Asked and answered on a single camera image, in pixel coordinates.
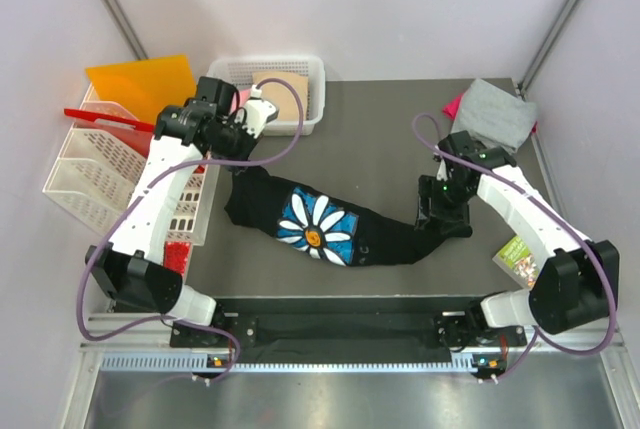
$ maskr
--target green book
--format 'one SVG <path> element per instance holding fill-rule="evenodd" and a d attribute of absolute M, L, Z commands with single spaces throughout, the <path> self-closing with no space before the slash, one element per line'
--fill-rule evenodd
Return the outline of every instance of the green book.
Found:
<path fill-rule="evenodd" d="M 527 289 L 533 287 L 540 274 L 533 254 L 520 236 L 511 239 L 493 260 L 518 284 Z"/>

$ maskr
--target robotic arm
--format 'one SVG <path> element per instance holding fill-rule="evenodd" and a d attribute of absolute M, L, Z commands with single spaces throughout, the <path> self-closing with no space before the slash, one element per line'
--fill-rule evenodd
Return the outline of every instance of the robotic arm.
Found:
<path fill-rule="evenodd" d="M 201 77 L 195 97 L 184 107 L 168 106 L 158 115 L 149 158 L 131 201 L 144 198 L 109 239 L 93 270 L 107 297 L 194 324 L 211 324 L 215 300 L 183 284 L 179 274 L 162 265 L 171 218 L 196 166 L 154 182 L 169 168 L 201 160 L 209 152 L 245 160 L 267 123 L 278 116 L 277 108 L 261 95 L 254 86 L 244 107 L 231 113 L 234 96 L 239 102 L 237 89 Z M 94 250 L 94 246 L 89 249 L 87 260 Z"/>
<path fill-rule="evenodd" d="M 532 203 L 535 199 L 557 215 L 504 149 L 477 150 L 466 131 L 449 135 L 438 148 L 515 183 L 524 194 L 494 177 L 444 159 L 435 178 L 423 176 L 421 180 L 422 204 L 429 216 L 468 223 L 467 203 L 477 195 L 524 240 L 542 268 L 531 291 L 504 292 L 475 301 L 465 314 L 471 334 L 479 337 L 496 328 L 516 325 L 537 325 L 558 334 L 609 315 L 607 297 L 593 264 L 567 232 L 567 228 L 573 228 L 567 223 L 557 224 Z M 617 305 L 618 251 L 609 241 L 595 243 L 573 231 L 599 259 Z"/>

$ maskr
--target white petal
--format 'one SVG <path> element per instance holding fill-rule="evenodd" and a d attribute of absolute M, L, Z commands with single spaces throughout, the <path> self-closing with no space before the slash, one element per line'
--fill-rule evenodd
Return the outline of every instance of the white petal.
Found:
<path fill-rule="evenodd" d="M 298 242 L 300 239 L 302 239 L 302 236 L 288 236 L 278 238 L 280 242 L 286 242 L 287 244 L 293 244 L 294 242 Z"/>
<path fill-rule="evenodd" d="M 327 196 L 320 196 L 316 201 L 316 205 L 313 207 L 314 226 L 320 224 L 320 218 L 322 217 L 324 210 L 327 208 L 327 204 L 329 204 L 329 198 Z"/>
<path fill-rule="evenodd" d="M 302 228 L 298 224 L 296 224 L 293 221 L 289 221 L 287 219 L 283 219 L 282 221 L 280 221 L 278 223 L 278 225 L 280 227 L 285 228 L 285 229 L 289 229 L 290 231 L 301 231 L 302 230 Z"/>
<path fill-rule="evenodd" d="M 333 262 L 334 264 L 338 264 L 339 266 L 346 265 L 344 261 L 340 259 L 340 256 L 333 252 L 331 249 L 324 249 L 324 255 L 327 256 L 327 259 L 329 259 L 329 261 Z"/>
<path fill-rule="evenodd" d="M 336 211 L 329 214 L 325 217 L 320 223 L 320 229 L 323 231 L 328 231 L 331 229 L 336 222 L 344 217 L 344 211 Z"/>
<path fill-rule="evenodd" d="M 348 241 L 351 239 L 351 234 L 347 234 L 346 232 L 327 232 L 324 235 L 324 239 L 327 242 Z"/>
<path fill-rule="evenodd" d="M 294 194 L 291 197 L 291 207 L 293 207 L 293 212 L 300 224 L 302 224 L 302 227 L 307 227 L 309 221 L 307 220 L 307 213 L 304 210 L 304 201 L 298 194 Z"/>

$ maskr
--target cable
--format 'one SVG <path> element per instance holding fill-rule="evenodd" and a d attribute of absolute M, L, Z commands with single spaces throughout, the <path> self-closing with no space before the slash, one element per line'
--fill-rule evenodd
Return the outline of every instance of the cable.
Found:
<path fill-rule="evenodd" d="M 302 106 L 302 101 L 300 100 L 300 96 L 298 95 L 298 93 L 295 91 L 295 89 L 293 88 L 293 86 L 291 84 L 289 84 L 287 81 L 284 81 L 284 80 L 278 79 L 278 78 L 271 77 L 271 78 L 265 79 L 262 82 L 260 82 L 257 87 L 261 88 L 265 84 L 270 84 L 270 83 L 281 84 L 284 87 L 286 87 L 289 91 L 291 91 L 294 99 L 296 100 L 296 104 L 298 106 L 298 113 L 299 113 L 299 116 L 300 116 L 298 118 L 298 126 L 296 127 L 296 132 L 295 132 L 295 134 L 293 136 L 293 139 L 289 143 L 289 145 L 283 151 L 281 151 L 279 154 L 276 154 L 275 156 L 271 156 L 271 157 L 268 157 L 266 159 L 262 159 L 262 160 L 259 160 L 259 161 L 230 161 L 230 160 L 225 160 L 225 159 L 202 159 L 202 160 L 198 160 L 198 161 L 183 162 L 181 164 L 177 164 L 177 165 L 175 165 L 173 167 L 170 167 L 169 169 L 164 171 L 162 174 L 160 174 L 158 177 L 156 177 L 153 181 L 151 181 L 151 183 L 147 186 L 147 190 L 144 191 L 144 193 L 142 195 L 138 196 L 129 205 L 129 207 L 120 215 L 120 217 L 118 217 L 116 222 L 107 231 L 107 233 L 102 237 L 102 239 L 100 239 L 100 242 L 98 243 L 98 245 L 96 246 L 96 249 L 91 254 L 91 257 L 89 257 L 89 260 L 87 261 L 87 263 L 85 265 L 84 271 L 82 272 L 82 275 L 80 277 L 80 284 L 78 286 L 78 291 L 77 291 L 77 294 L 76 294 L 75 313 L 76 313 L 76 323 L 78 325 L 78 329 L 80 331 L 80 334 L 82 334 L 82 337 L 84 337 L 87 341 L 101 342 L 101 341 L 105 341 L 107 339 L 110 339 L 111 337 L 117 336 L 118 334 L 122 334 L 123 332 L 131 329 L 132 327 L 139 326 L 140 324 L 145 324 L 147 322 L 161 321 L 161 320 L 171 320 L 171 318 L 166 317 L 166 316 L 161 316 L 161 315 L 147 316 L 147 317 L 140 318 L 140 319 L 138 319 L 136 321 L 130 322 L 129 324 L 125 324 L 124 326 L 122 326 L 122 327 L 120 327 L 118 329 L 115 329 L 114 331 L 108 332 L 106 334 L 102 334 L 100 336 L 94 336 L 93 334 L 91 334 L 89 332 L 89 330 L 87 329 L 87 327 L 85 325 L 85 322 L 84 322 L 84 296 L 85 296 L 85 292 L 87 290 L 87 284 L 89 282 L 89 276 L 91 275 L 91 271 L 93 270 L 93 267 L 95 266 L 96 260 L 98 259 L 100 254 L 102 254 L 104 249 L 107 247 L 107 244 L 109 243 L 109 239 L 111 239 L 111 237 L 116 232 L 116 230 L 118 230 L 118 228 L 131 215 L 131 213 L 136 209 L 136 207 L 138 207 L 138 205 L 140 204 L 140 201 L 142 201 L 144 195 L 146 193 L 148 193 L 149 190 L 151 190 L 156 184 L 158 184 L 158 182 L 160 182 L 162 179 L 167 177 L 169 174 L 172 174 L 175 171 L 179 171 L 180 169 L 184 169 L 186 167 L 200 166 L 200 165 L 205 165 L 205 166 L 206 165 L 221 165 L 221 166 L 236 166 L 236 167 L 254 167 L 254 166 L 262 166 L 262 165 L 266 165 L 266 164 L 271 164 L 272 162 L 278 161 L 279 159 L 281 159 L 284 156 L 286 156 L 291 151 L 291 149 L 293 149 L 293 146 L 295 146 L 297 144 L 298 139 L 300 139 L 300 136 L 302 134 L 302 123 L 304 121 L 304 110 L 303 110 L 303 106 Z M 209 327 L 209 326 L 199 326 L 199 325 L 196 325 L 196 324 L 188 323 L 186 321 L 181 321 L 181 324 L 189 326 L 189 327 L 193 327 L 194 329 L 199 329 L 199 330 L 202 330 L 202 331 L 205 331 L 205 332 L 210 332 L 210 333 L 214 333 L 214 334 L 223 335 L 223 336 L 227 337 L 228 339 L 230 339 L 234 343 L 235 349 L 236 349 L 236 351 L 235 351 L 236 354 L 238 355 L 240 353 L 240 344 L 239 344 L 238 340 L 235 339 L 233 337 L 233 335 L 231 335 L 230 333 L 228 333 L 226 331 L 223 331 L 221 329 L 216 329 L 214 327 Z M 233 364 L 235 364 L 235 360 L 237 360 L 237 357 L 234 357 L 234 360 L 232 361 L 232 363 L 230 363 L 228 365 L 228 368 L 224 372 L 222 372 L 218 377 L 216 377 L 216 381 L 222 379 L 231 370 L 231 368 L 233 367 Z"/>
<path fill-rule="evenodd" d="M 468 167 L 469 169 L 477 171 L 481 174 L 493 177 L 494 179 L 512 188 L 519 194 L 526 194 L 526 191 L 522 189 L 520 186 L 518 186 L 517 184 L 514 184 L 513 182 L 509 181 L 508 179 L 505 179 L 504 177 L 498 174 L 495 174 L 493 171 L 490 171 L 489 169 L 473 164 L 469 161 L 465 161 L 464 159 L 460 159 L 459 157 L 452 156 L 451 154 L 448 154 L 440 150 L 434 144 L 431 144 L 430 142 L 426 141 L 420 135 L 420 132 L 418 131 L 418 128 L 417 128 L 418 121 L 425 117 L 430 119 L 436 125 L 436 129 L 438 130 L 438 132 L 440 132 L 437 121 L 433 118 L 433 116 L 431 116 L 430 114 L 418 114 L 413 119 L 411 123 L 411 127 L 413 129 L 413 133 L 418 138 L 418 140 L 422 142 L 422 144 L 424 144 L 426 147 L 428 147 L 430 150 L 432 150 L 437 155 L 443 157 L 444 159 L 448 159 L 452 162 L 455 162 L 462 166 Z M 587 350 L 571 349 L 569 347 L 564 347 L 558 344 L 557 342 L 553 341 L 551 338 L 549 338 L 549 336 L 544 334 L 540 330 L 540 328 L 535 327 L 534 337 L 531 339 L 531 342 L 529 342 L 529 345 L 527 346 L 525 351 L 522 353 L 520 358 L 518 358 L 518 360 L 514 363 L 514 366 L 517 367 L 518 365 L 521 364 L 522 359 L 529 353 L 529 351 L 531 351 L 531 349 L 533 348 L 533 344 L 535 343 L 538 337 L 540 337 L 543 341 L 545 341 L 551 347 L 558 349 L 559 351 L 566 352 L 568 354 L 572 354 L 576 356 L 591 356 L 591 355 L 597 354 L 609 345 L 609 343 L 613 339 L 613 336 L 615 335 L 615 330 L 616 330 L 616 303 L 613 295 L 613 290 L 611 289 L 611 285 L 609 284 L 609 280 L 607 279 L 607 275 L 604 272 L 602 264 L 600 264 L 600 261 L 598 260 L 594 252 L 591 250 L 591 248 L 580 238 L 580 236 L 573 230 L 573 228 L 566 221 L 564 221 L 564 219 L 562 219 L 560 216 L 558 216 L 555 212 L 553 212 L 546 205 L 538 201 L 536 198 L 530 197 L 528 199 L 529 201 L 531 201 L 532 204 L 534 204 L 538 209 L 540 209 L 545 215 L 547 215 L 552 221 L 554 221 L 558 226 L 560 226 L 564 231 L 566 231 L 567 234 L 569 234 L 573 239 L 575 239 L 575 241 L 578 243 L 580 248 L 585 252 L 587 257 L 589 258 L 589 261 L 591 261 L 591 263 L 593 264 L 593 267 L 595 268 L 596 273 L 598 274 L 600 282 L 602 283 L 604 293 L 607 296 L 607 306 L 609 309 L 609 325 L 607 326 L 607 331 L 602 341 L 600 341 L 600 343 L 597 344 L 595 347 Z M 510 370 L 507 370 L 502 375 L 502 377 L 504 377 L 507 373 L 510 373 L 510 372 L 511 372 Z"/>

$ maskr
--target gray floor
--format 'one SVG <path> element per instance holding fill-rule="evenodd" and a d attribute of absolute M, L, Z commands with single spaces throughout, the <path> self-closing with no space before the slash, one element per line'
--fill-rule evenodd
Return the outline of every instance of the gray floor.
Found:
<path fill-rule="evenodd" d="M 166 374 L 102 373 L 107 412 Z M 470 375 L 235 374 L 206 389 L 171 381 L 115 418 L 94 401 L 87 428 L 615 429 L 622 425 L 599 357 L 535 354 L 498 386 Z"/>
<path fill-rule="evenodd" d="M 413 136 L 414 115 L 428 111 L 443 130 L 441 108 L 468 88 L 469 80 L 369 81 L 327 84 L 325 116 L 281 162 L 278 176 L 413 223 L 417 181 L 437 164 Z M 491 81 L 513 92 L 510 79 Z M 423 134 L 437 141 L 424 123 Z M 263 139 L 252 158 L 276 154 L 288 138 Z M 517 155 L 529 181 L 546 195 L 531 141 Z M 256 230 L 233 226 L 223 208 L 230 177 L 221 171 L 207 242 L 195 248 L 187 282 L 213 296 L 475 295 L 514 289 L 491 261 L 513 235 L 491 208 L 471 204 L 474 235 L 451 240 L 413 266 L 341 268 L 313 260 Z"/>

